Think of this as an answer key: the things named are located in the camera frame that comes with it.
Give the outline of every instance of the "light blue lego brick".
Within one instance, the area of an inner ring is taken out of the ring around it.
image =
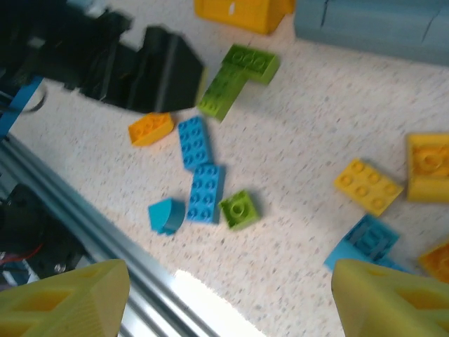
[[[377,265],[382,265],[382,266],[387,267],[387,268],[399,270],[400,272],[408,272],[409,274],[411,274],[404,267],[402,267],[401,265],[395,263],[393,260],[391,260],[390,258],[388,258],[386,256],[384,258],[381,258],[380,260],[378,260],[376,262],[376,264]]]
[[[330,270],[334,270],[335,263],[341,258],[352,258],[354,260],[373,263],[373,260],[363,255],[345,240],[340,241],[340,243],[334,248],[332,253],[330,253],[328,258],[324,261],[324,265],[326,265]]]
[[[36,77],[33,79],[33,82],[28,85],[22,87],[15,95],[13,101],[9,105],[11,108],[15,110],[22,111],[27,105],[29,99],[33,96],[39,84],[42,82],[41,77]],[[0,117],[0,138],[5,137],[9,129],[13,126],[15,120],[19,117],[18,112],[4,112]]]
[[[375,262],[386,256],[398,239],[398,233],[374,216],[367,214],[346,234],[343,240]]]
[[[158,234],[172,235],[181,227],[185,217],[185,204],[172,198],[148,207],[151,228]]]
[[[213,162],[206,125],[200,116],[181,122],[178,130],[182,161],[187,170],[193,172],[197,166]]]
[[[187,220],[200,223],[218,223],[218,202],[223,195],[225,168],[204,164],[196,168],[190,192]]]

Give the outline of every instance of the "speckled countertop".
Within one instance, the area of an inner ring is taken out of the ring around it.
[[[448,130],[449,70],[298,41],[291,17],[264,37],[197,19],[188,0],[112,5],[135,16],[132,44],[147,24],[183,32],[209,81],[233,43],[281,56],[268,87],[246,84],[227,118],[208,122],[228,168],[224,195],[253,191],[262,220],[237,233],[188,222],[173,237],[150,232],[149,204],[189,195],[177,132],[132,148],[127,127],[138,116],[59,86],[49,84],[46,106],[20,117],[13,134],[169,271],[193,275],[267,336],[343,336],[323,261],[363,211],[332,181],[354,157],[405,180],[405,134]],[[449,228],[446,207],[404,196],[382,219],[401,233],[393,257],[405,264]]]

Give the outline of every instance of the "yellow lego brick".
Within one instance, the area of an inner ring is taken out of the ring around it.
[[[194,0],[195,13],[260,34],[273,32],[291,9],[291,0]]]
[[[420,265],[437,280],[449,283],[449,242],[422,254],[418,261]]]
[[[169,112],[163,114],[147,114],[128,127],[131,144],[146,146],[168,135],[175,124]]]
[[[346,337],[449,337],[449,284],[341,259],[332,293]]]
[[[1,337],[115,337],[130,280],[122,260],[0,292]]]
[[[360,159],[354,159],[334,185],[375,216],[382,214],[403,190]]]
[[[407,147],[407,199],[449,202],[449,134],[411,134]]]

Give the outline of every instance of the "l-shaped green lego brick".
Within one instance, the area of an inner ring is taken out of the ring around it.
[[[239,68],[223,65],[198,104],[204,114],[222,121],[246,83]]]
[[[227,52],[222,63],[243,70],[248,79],[268,84],[281,65],[279,57],[273,53],[260,51],[234,44]]]
[[[221,208],[230,230],[242,230],[260,219],[250,195],[245,190],[220,201],[218,206]]]

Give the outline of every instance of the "black object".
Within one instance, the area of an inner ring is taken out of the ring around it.
[[[27,255],[39,278],[73,270],[85,254],[83,245],[54,217],[26,185],[16,185],[0,208],[0,251]]]
[[[0,84],[24,86],[37,75],[136,112],[195,106],[204,66],[185,40],[148,27],[137,51],[120,42],[130,26],[123,14],[91,18],[66,0],[1,1]]]

